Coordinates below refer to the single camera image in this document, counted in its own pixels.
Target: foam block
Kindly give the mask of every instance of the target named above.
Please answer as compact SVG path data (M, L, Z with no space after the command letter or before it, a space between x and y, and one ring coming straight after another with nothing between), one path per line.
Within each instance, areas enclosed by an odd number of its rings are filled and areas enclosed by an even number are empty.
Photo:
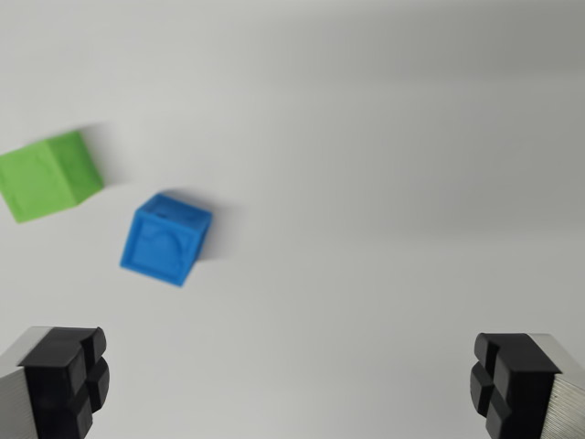
M201 253L210 212L158 194L139 208L121 266L182 286Z
M102 188L77 131L0 155L0 191L16 222L75 207Z

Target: white background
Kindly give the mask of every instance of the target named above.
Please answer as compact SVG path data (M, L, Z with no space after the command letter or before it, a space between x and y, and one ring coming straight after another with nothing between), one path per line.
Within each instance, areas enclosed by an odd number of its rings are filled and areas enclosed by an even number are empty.
M585 363L585 2L0 0L0 152L86 127L107 188L16 225L0 347L101 326L93 439L487 437L481 331ZM183 289L118 267L172 190Z

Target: black gripper pad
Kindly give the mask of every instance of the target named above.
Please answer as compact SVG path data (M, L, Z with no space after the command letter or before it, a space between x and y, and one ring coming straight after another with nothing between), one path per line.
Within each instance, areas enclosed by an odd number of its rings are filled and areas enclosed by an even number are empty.
M539 439L560 370L526 334L480 334L471 375L475 410L493 439Z
M55 327L22 360L38 439L87 435L110 385L105 349L100 328Z

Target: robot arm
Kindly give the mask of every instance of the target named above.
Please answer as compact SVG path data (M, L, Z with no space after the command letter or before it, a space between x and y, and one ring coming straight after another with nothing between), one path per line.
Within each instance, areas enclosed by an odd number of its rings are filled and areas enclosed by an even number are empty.
M493 439L585 438L585 370L549 335L480 334L475 410Z
M0 357L0 439L83 439L110 371L100 328L31 327Z

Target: green cube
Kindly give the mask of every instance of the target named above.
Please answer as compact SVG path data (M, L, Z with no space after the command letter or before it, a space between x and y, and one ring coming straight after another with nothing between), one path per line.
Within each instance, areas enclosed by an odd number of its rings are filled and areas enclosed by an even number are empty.
M16 222L75 207L102 188L77 131L0 155L0 191Z

